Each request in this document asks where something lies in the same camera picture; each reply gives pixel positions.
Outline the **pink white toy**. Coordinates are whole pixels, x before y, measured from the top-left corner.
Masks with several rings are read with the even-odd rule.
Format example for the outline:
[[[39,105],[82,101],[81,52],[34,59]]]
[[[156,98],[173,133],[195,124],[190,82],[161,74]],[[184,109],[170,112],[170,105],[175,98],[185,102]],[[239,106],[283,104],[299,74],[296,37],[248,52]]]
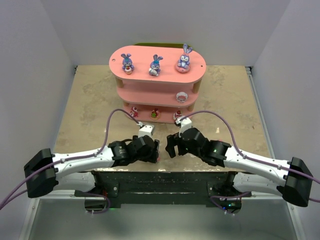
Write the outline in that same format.
[[[176,101],[178,103],[182,104],[182,103],[185,103],[188,100],[189,96],[188,96],[188,94],[186,92],[181,91],[181,92],[178,92],[176,94],[175,98],[176,98]]]

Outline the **red white strawberry toy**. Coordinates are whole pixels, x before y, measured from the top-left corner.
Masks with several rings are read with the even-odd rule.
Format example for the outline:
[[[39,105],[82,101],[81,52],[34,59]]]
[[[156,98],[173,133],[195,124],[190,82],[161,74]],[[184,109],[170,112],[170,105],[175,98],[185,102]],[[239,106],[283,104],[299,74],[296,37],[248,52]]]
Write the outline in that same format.
[[[183,112],[181,110],[177,110],[173,114],[172,118],[173,118],[173,121],[175,122],[178,118],[183,117],[183,116],[184,116]]]

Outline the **red pink cake toy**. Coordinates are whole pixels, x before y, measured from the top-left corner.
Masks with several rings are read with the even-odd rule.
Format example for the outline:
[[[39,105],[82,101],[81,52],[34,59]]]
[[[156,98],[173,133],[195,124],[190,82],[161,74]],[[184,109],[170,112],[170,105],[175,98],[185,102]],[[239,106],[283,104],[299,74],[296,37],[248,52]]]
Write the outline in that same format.
[[[131,115],[133,118],[137,118],[137,117],[139,116],[137,107],[132,106],[132,107],[130,108],[130,115]]]

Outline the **purple bunny with bottle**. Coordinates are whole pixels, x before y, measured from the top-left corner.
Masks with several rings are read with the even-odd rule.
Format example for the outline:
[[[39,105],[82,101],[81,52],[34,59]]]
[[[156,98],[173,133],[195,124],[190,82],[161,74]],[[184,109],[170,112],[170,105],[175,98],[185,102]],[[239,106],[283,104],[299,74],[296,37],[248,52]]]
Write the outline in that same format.
[[[159,56],[157,54],[153,55],[153,61],[150,63],[149,69],[148,69],[148,73],[151,76],[159,76],[160,74],[160,61],[163,60],[162,56]]]

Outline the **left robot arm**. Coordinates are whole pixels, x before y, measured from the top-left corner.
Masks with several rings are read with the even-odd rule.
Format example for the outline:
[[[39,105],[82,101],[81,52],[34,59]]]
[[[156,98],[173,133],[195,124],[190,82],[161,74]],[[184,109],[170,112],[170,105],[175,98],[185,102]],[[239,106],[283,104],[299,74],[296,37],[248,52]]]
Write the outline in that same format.
[[[27,195],[32,199],[56,190],[89,192],[96,187],[90,170],[128,166],[136,161],[156,163],[159,144],[159,140],[145,135],[133,136],[129,143],[114,141],[103,150],[53,154],[49,148],[42,149],[24,166]]]

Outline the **purple bunny with cupcake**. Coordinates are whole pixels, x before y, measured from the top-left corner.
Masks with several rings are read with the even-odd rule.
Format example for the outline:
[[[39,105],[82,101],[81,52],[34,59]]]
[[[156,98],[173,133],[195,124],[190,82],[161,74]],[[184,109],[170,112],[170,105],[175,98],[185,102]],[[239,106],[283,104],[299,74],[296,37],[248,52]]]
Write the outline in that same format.
[[[122,60],[122,70],[127,74],[130,75],[133,73],[133,71],[135,70],[135,67],[133,65],[133,61],[131,59],[131,54],[130,53],[122,53],[120,55],[123,60]]]

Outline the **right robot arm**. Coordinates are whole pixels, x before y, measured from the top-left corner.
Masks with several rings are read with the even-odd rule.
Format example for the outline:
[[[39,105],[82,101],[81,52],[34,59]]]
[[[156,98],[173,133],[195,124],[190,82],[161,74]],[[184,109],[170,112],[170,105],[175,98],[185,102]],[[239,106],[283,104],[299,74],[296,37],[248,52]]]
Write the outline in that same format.
[[[300,158],[279,160],[242,151],[227,142],[209,140],[194,127],[170,134],[166,140],[165,150],[171,158],[191,154],[209,166],[242,170],[232,180],[232,187],[240,193],[274,194],[298,207],[309,204],[312,174]]]

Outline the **round pink flower toy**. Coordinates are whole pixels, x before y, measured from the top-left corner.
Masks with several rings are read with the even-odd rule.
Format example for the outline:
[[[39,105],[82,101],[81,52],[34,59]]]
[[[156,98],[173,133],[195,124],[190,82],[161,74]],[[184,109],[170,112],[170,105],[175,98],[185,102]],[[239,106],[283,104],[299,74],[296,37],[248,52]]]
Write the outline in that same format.
[[[161,115],[161,113],[160,113],[159,109],[158,109],[158,108],[155,108],[155,109],[153,109],[153,110],[151,111],[151,113],[150,113],[150,118],[151,118],[152,120],[158,120],[158,119],[160,118],[160,115]]]

